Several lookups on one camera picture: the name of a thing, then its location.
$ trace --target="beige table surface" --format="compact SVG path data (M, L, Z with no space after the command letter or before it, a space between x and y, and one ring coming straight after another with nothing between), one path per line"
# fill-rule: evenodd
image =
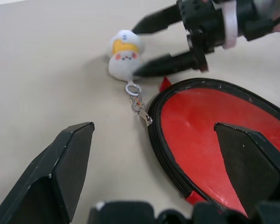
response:
M87 176L73 223L100 200L145 200L190 215L158 164L125 84L107 74L109 39L174 0L29 0L0 6L0 203L26 166L67 126L93 121ZM145 59L187 48L181 24L144 38ZM243 86L280 107L280 34L207 56L211 77ZM141 81L144 100L160 79Z

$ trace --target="white figurine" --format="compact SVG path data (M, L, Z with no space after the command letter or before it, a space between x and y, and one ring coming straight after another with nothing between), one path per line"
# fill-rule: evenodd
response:
M133 81L133 72L142 64L141 54L144 52L144 44L130 30L121 30L110 41L109 73L119 80Z

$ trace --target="robotic arm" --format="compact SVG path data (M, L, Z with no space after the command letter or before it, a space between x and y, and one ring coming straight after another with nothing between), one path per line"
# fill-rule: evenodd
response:
M165 76L187 69L207 71L206 54L215 47L236 45L237 37L252 41L280 32L280 0L177 0L173 6L144 17L135 34L153 34L183 22L189 51L150 60L134 75Z

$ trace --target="black zipper trim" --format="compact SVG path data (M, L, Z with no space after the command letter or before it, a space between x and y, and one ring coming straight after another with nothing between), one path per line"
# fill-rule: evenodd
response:
M178 166L173 155L171 154L166 141L164 140L164 135L161 130L161 110L166 101L174 94L192 88L216 89L219 91L227 92L231 95L234 95L256 105L257 107L273 115L279 121L280 108L242 87L230 84L228 82L208 78L193 78L178 82L170 86L165 91L161 92L152 101L148 110L148 115L153 119L153 123L148 127L148 136L155 156L167 176L185 198L189 197L191 192L194 190L202 198L209 202L212 202L218 209L225 210L226 207L224 205L215 201L200 188L198 188L198 186L196 186Z

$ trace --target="red fabric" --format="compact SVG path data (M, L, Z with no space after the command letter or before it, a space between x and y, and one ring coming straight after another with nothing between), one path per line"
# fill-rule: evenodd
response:
M163 92L168 87L172 86L172 83L169 81L167 77L164 77L163 82L160 87L160 92Z
M186 201L192 205L195 205L198 202L205 202L205 200L195 191L192 191L190 196L186 198Z
M280 121L247 101L213 89L181 91L162 109L163 134L184 173L210 197L245 212L225 170L213 130L216 122L259 131L280 151Z

